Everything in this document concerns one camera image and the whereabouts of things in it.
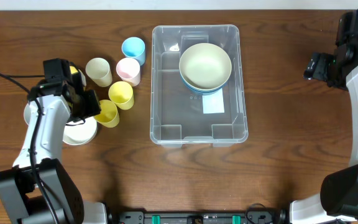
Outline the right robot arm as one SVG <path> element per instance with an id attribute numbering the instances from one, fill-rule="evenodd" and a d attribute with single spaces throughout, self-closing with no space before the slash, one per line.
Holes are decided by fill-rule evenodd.
<path id="1" fill-rule="evenodd" d="M 358 221 L 358 10 L 339 20 L 333 54 L 314 53 L 305 79 L 346 90 L 352 108 L 352 152 L 349 166 L 329 174 L 318 194 L 290 204 L 290 223 L 347 223 Z"/>

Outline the cream cup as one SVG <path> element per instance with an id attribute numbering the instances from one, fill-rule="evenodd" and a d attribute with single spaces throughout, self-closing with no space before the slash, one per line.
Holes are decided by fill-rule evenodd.
<path id="1" fill-rule="evenodd" d="M 112 73 L 107 60 L 103 58 L 91 59 L 85 67 L 86 74 L 100 87 L 107 87 L 112 83 Z"/>

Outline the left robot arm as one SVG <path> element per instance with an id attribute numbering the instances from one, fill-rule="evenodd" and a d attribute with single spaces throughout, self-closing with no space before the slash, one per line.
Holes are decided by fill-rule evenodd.
<path id="1" fill-rule="evenodd" d="M 45 77 L 27 90 L 31 110 L 22 149 L 0 171 L 0 199 L 11 223 L 108 223 L 105 204 L 84 202 L 61 163 L 67 123 L 100 114 L 94 90 L 85 90 L 75 64 L 43 62 Z"/>

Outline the dark blue bowl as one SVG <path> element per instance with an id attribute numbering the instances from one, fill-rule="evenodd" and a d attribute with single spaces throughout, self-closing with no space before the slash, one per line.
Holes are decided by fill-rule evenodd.
<path id="1" fill-rule="evenodd" d="M 212 90 L 212 91 L 199 91 L 199 90 L 196 90 L 195 88 L 189 86 L 187 83 L 183 82 L 183 84 L 189 89 L 191 90 L 192 92 L 196 93 L 196 94 L 199 94 L 199 95 L 212 95 L 212 94 L 215 94 L 221 90 L 223 90 L 223 88 L 226 86 L 226 83 L 221 86 L 220 88 L 217 88 L 215 90 Z"/>
<path id="2" fill-rule="evenodd" d="M 186 81 L 185 81 L 183 78 L 181 78 L 181 81 L 186 83 Z M 226 81 L 225 83 L 226 83 L 226 85 L 227 85 L 227 84 L 229 83 L 229 81 Z M 224 84 L 225 84 L 225 83 L 224 83 Z M 223 85 L 224 85 L 224 84 L 223 84 Z M 221 85 L 221 86 L 222 86 L 222 85 Z M 219 87 L 219 88 L 220 88 L 220 87 Z M 188 88 L 187 88 L 187 89 L 188 89 Z M 209 91 L 212 91 L 212 90 L 209 90 Z"/>

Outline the yellow cup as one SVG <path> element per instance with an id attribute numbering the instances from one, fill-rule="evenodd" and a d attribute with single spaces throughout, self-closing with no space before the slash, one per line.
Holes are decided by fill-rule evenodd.
<path id="1" fill-rule="evenodd" d="M 94 116 L 95 120 L 107 128 L 114 128 L 119 124 L 117 106 L 110 100 L 99 101 L 101 112 Z"/>
<path id="2" fill-rule="evenodd" d="M 134 105 L 132 86 L 124 81 L 113 83 L 108 91 L 109 99 L 120 109 L 129 110 Z"/>

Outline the beige bowl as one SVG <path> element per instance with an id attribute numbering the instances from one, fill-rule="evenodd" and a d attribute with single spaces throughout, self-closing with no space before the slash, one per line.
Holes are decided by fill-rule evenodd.
<path id="1" fill-rule="evenodd" d="M 229 80 L 232 62 L 219 46 L 200 43 L 187 48 L 179 61 L 179 72 L 186 83 L 199 91 L 219 88 Z"/>

